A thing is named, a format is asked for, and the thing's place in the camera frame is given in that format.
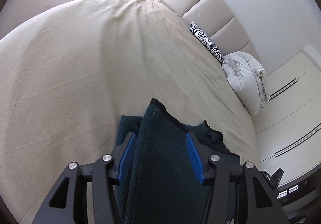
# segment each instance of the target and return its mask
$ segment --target beige bed sheet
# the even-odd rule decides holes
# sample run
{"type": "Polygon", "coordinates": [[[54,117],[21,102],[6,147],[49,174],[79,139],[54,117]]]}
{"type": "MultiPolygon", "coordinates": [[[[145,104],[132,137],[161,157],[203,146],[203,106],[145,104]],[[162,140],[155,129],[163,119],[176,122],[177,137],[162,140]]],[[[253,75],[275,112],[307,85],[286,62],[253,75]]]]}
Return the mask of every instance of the beige bed sheet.
{"type": "Polygon", "coordinates": [[[142,116],[152,98],[182,123],[207,120],[242,163],[259,163],[220,63],[161,0],[76,0],[3,38],[0,194],[19,223],[69,162],[109,153],[121,115],[142,116]]]}

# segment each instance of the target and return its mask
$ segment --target black drawer handle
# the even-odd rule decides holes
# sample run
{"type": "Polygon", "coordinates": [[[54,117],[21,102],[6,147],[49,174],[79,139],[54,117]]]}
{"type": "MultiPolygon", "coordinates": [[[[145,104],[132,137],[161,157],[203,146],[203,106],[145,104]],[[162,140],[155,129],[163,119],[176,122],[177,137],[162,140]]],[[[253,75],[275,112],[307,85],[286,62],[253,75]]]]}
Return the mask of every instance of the black drawer handle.
{"type": "Polygon", "coordinates": [[[292,150],[293,148],[297,147],[299,144],[301,144],[302,142],[306,141],[307,139],[309,139],[311,136],[313,136],[316,132],[318,132],[321,129],[321,123],[319,125],[317,125],[312,131],[310,131],[309,133],[307,133],[306,135],[304,135],[302,138],[300,138],[299,140],[293,142],[292,144],[290,144],[289,146],[283,148],[282,150],[277,151],[276,156],[275,157],[279,157],[282,154],[292,150]]]}
{"type": "Polygon", "coordinates": [[[277,97],[279,94],[283,93],[286,89],[289,89],[292,85],[294,85],[297,82],[297,79],[294,78],[291,82],[283,86],[281,89],[277,90],[275,93],[270,95],[269,101],[271,101],[273,98],[277,97]]]}

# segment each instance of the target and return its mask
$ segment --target upholstered headboard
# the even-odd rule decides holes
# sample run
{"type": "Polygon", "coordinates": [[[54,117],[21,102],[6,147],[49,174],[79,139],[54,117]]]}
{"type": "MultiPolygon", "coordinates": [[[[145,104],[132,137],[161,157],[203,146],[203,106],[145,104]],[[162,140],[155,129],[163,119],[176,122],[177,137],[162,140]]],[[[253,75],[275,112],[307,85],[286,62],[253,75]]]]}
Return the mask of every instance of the upholstered headboard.
{"type": "Polygon", "coordinates": [[[187,23],[195,22],[223,55],[242,51],[260,61],[243,26],[223,0],[164,0],[187,23]]]}

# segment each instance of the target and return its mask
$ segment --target zebra print pillow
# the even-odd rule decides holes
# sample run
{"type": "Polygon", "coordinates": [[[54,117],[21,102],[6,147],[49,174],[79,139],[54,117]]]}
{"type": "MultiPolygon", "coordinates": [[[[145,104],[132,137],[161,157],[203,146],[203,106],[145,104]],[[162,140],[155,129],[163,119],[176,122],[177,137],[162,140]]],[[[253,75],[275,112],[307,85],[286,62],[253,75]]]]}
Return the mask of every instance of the zebra print pillow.
{"type": "Polygon", "coordinates": [[[192,22],[189,30],[211,52],[211,54],[214,55],[217,60],[219,60],[221,64],[225,64],[223,55],[221,54],[217,45],[214,44],[212,39],[210,39],[198,25],[192,22]]]}

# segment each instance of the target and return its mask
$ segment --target blue gripper pad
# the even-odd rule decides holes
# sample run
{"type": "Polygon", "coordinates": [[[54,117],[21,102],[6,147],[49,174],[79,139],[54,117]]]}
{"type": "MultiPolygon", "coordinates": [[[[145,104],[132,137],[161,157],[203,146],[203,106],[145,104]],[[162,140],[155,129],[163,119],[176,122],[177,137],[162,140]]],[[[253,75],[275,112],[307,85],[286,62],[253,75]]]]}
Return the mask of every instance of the blue gripper pad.
{"type": "Polygon", "coordinates": [[[132,133],[130,140],[125,148],[123,156],[119,163],[117,181],[122,182],[126,179],[130,165],[132,163],[135,149],[136,149],[137,137],[135,133],[132,133]]]}
{"type": "Polygon", "coordinates": [[[200,182],[201,185],[203,185],[205,182],[205,176],[203,173],[203,163],[195,147],[195,144],[192,140],[192,137],[189,133],[186,134],[186,137],[185,137],[185,146],[187,149],[189,160],[191,161],[191,164],[192,164],[195,178],[200,182]]]}

